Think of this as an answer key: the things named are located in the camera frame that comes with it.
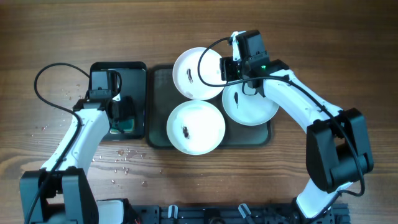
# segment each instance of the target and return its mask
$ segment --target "wood grain surface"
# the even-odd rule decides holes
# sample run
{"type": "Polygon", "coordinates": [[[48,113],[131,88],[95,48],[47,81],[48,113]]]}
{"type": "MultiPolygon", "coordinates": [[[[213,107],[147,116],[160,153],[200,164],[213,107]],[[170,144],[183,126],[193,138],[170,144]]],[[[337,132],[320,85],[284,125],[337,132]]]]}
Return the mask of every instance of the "wood grain surface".
{"type": "MultiPolygon", "coordinates": [[[[0,223],[22,223],[19,179],[52,155],[72,120],[34,94],[42,67],[66,62],[88,72],[99,61],[153,67],[250,29],[260,30],[271,59],[290,65],[321,97],[365,115],[374,170],[365,176],[363,197],[339,201],[349,203],[352,223],[398,222],[398,1],[6,3],[0,3],[0,223]]],[[[215,50],[232,53],[226,44],[215,50]]],[[[68,108],[87,86],[85,76],[65,67],[39,80],[46,99],[68,108]]],[[[126,197],[135,205],[290,202],[308,181],[305,134],[282,109],[273,124],[267,146],[204,156],[155,150],[144,139],[104,142],[88,180],[96,199],[126,197]],[[138,153],[115,162],[127,148],[138,153]]]]}

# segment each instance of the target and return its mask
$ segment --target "white plate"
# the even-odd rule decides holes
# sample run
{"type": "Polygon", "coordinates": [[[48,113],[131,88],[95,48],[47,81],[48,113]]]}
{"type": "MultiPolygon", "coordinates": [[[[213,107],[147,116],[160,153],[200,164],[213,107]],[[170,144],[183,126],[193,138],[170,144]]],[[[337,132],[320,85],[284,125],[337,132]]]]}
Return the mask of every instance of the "white plate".
{"type": "Polygon", "coordinates": [[[167,120],[167,136],[179,151],[202,155],[223,140],[225,120],[210,103],[191,100],[178,105],[167,120]]]}
{"type": "MultiPolygon", "coordinates": [[[[244,87],[246,94],[254,94],[255,89],[244,87]]],[[[227,86],[223,92],[224,110],[230,118],[239,124],[254,126],[269,121],[279,108],[272,100],[262,97],[259,93],[247,96],[242,92],[242,83],[227,86]]]]}
{"type": "MultiPolygon", "coordinates": [[[[204,47],[189,49],[179,56],[173,67],[173,81],[179,92],[191,100],[209,100],[223,91],[223,87],[210,87],[201,82],[198,76],[198,62],[204,47]]],[[[200,62],[200,75],[210,84],[225,84],[221,80],[221,56],[209,50],[200,62]]]]}

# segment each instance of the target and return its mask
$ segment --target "black cable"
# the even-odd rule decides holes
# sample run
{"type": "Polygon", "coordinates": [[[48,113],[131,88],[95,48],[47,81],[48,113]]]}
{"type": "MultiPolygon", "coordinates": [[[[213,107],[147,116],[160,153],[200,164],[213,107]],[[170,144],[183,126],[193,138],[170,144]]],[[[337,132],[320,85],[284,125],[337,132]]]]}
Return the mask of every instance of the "black cable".
{"type": "Polygon", "coordinates": [[[317,105],[321,111],[325,112],[329,117],[330,117],[330,121],[338,128],[339,132],[343,135],[343,137],[345,138],[345,141],[351,151],[351,154],[353,155],[354,158],[354,162],[355,162],[355,166],[358,172],[358,176],[359,176],[359,182],[361,184],[361,190],[359,191],[359,193],[356,192],[352,192],[350,190],[339,190],[337,191],[335,197],[333,197],[333,199],[329,202],[329,204],[322,209],[322,211],[316,216],[311,218],[310,222],[315,221],[316,219],[318,219],[319,217],[321,217],[322,215],[324,215],[325,212],[327,212],[327,210],[329,209],[329,207],[337,200],[337,198],[342,194],[342,193],[346,193],[346,194],[350,194],[353,195],[355,197],[360,197],[365,193],[365,180],[363,178],[363,173],[362,173],[362,169],[361,166],[359,164],[359,160],[358,160],[358,156],[355,153],[355,149],[353,144],[351,143],[351,141],[349,140],[349,137],[347,135],[347,133],[345,132],[345,130],[343,129],[343,127],[341,126],[341,124],[339,122],[337,122],[337,120],[335,119],[335,117],[326,109],[326,107],[324,105],[321,105],[311,94],[309,94],[307,91],[305,91],[301,86],[298,86],[297,84],[295,84],[293,81],[290,80],[285,80],[283,78],[279,78],[279,77],[256,77],[256,78],[248,78],[245,80],[240,80],[240,81],[236,81],[236,82],[232,82],[232,83],[226,83],[226,84],[220,84],[220,85],[215,85],[215,84],[209,84],[207,82],[205,82],[201,75],[200,75],[200,62],[203,58],[203,56],[205,55],[205,53],[207,51],[209,51],[212,47],[214,47],[216,44],[224,41],[224,40],[228,40],[230,37],[225,37],[222,38],[220,40],[217,40],[216,42],[212,43],[209,47],[206,48],[205,51],[203,51],[202,55],[199,58],[199,62],[198,62],[198,76],[201,82],[203,82],[203,84],[207,85],[207,86],[211,86],[211,87],[226,87],[226,86],[231,86],[231,85],[235,85],[238,83],[246,83],[248,81],[253,81],[253,80],[277,80],[277,81],[281,81],[284,83],[288,83],[289,85],[294,86],[295,88],[297,88],[298,90],[300,90],[302,93],[304,93],[304,95],[306,95],[307,97],[309,97],[314,103],[315,105],[317,105]]]}
{"type": "Polygon", "coordinates": [[[53,103],[47,101],[47,100],[44,99],[44,98],[40,95],[40,93],[37,91],[37,80],[39,79],[39,76],[40,76],[46,69],[51,68],[51,67],[54,67],[54,66],[59,66],[59,65],[64,65],[64,66],[69,66],[69,67],[71,67],[71,68],[75,68],[75,69],[79,70],[81,73],[83,73],[84,75],[86,75],[88,78],[90,77],[90,76],[89,76],[85,71],[83,71],[82,69],[80,69],[80,68],[78,68],[78,67],[76,67],[76,66],[74,66],[74,65],[70,65],[70,64],[68,64],[68,63],[53,63],[53,64],[51,64],[51,65],[47,65],[46,67],[44,67],[43,69],[41,69],[41,70],[38,72],[38,74],[36,75],[36,77],[35,77],[35,81],[34,81],[34,90],[35,90],[35,93],[36,93],[37,97],[39,97],[40,100],[42,100],[44,103],[46,103],[46,104],[48,104],[48,105],[50,105],[50,106],[53,106],[53,107],[55,107],[55,108],[58,108],[58,109],[60,109],[60,110],[63,110],[63,111],[65,111],[65,112],[67,112],[67,113],[70,113],[70,114],[74,115],[74,117],[75,117],[76,120],[77,120],[77,128],[76,128],[76,131],[75,131],[75,133],[73,134],[72,138],[70,139],[69,143],[67,144],[66,148],[62,151],[62,153],[61,153],[60,157],[58,158],[58,160],[56,161],[55,165],[52,167],[51,171],[47,174],[46,178],[44,179],[44,181],[43,181],[42,184],[40,185],[38,191],[36,192],[35,197],[34,197],[34,199],[33,199],[33,201],[32,201],[32,204],[30,205],[29,211],[28,211],[28,213],[27,213],[27,215],[26,215],[26,217],[25,217],[25,224],[29,224],[30,218],[31,218],[31,216],[32,216],[32,214],[33,214],[33,210],[34,210],[34,208],[35,208],[35,206],[36,206],[37,200],[38,200],[38,199],[40,198],[40,196],[43,194],[43,191],[44,191],[45,187],[47,186],[48,182],[50,181],[50,178],[51,178],[51,176],[54,174],[55,170],[57,170],[57,168],[58,168],[58,167],[61,165],[61,163],[63,162],[63,160],[64,160],[64,158],[65,158],[65,155],[67,154],[67,152],[68,152],[69,149],[71,148],[72,144],[75,142],[75,140],[76,140],[76,138],[77,138],[77,136],[78,136],[78,134],[79,134],[79,132],[80,132],[80,129],[81,129],[80,117],[79,117],[75,112],[73,112],[72,110],[66,109],[66,108],[64,108],[64,107],[62,107],[62,106],[59,106],[59,105],[56,105],[56,104],[53,104],[53,103]]]}
{"type": "Polygon", "coordinates": [[[118,94],[122,90],[122,76],[120,75],[119,72],[116,72],[116,75],[119,77],[119,88],[118,88],[118,94]]]}

